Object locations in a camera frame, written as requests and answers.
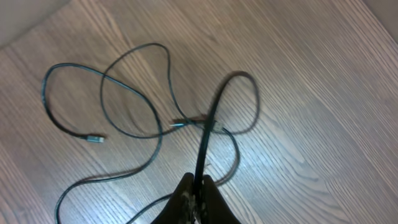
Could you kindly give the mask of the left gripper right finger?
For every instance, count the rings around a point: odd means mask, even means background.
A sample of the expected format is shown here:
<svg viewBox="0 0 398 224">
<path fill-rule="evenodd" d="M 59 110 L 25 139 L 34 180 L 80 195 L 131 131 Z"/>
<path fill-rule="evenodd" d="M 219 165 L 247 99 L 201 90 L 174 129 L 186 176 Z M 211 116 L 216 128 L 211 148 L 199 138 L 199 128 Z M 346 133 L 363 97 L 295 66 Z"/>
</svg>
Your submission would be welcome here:
<svg viewBox="0 0 398 224">
<path fill-rule="evenodd" d="M 240 224 L 209 175 L 201 187 L 201 224 Z"/>
</svg>

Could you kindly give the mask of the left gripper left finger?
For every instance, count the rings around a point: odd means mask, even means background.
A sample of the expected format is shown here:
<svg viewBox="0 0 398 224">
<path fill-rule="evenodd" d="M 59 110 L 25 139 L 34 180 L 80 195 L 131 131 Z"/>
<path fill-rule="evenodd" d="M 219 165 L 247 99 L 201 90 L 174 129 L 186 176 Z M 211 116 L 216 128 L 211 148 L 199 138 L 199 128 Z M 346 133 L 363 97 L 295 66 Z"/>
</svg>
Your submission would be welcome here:
<svg viewBox="0 0 398 224">
<path fill-rule="evenodd" d="M 151 224 L 191 224 L 194 223 L 192 194 L 193 174 L 185 173 L 172 193 L 165 207 Z"/>
</svg>

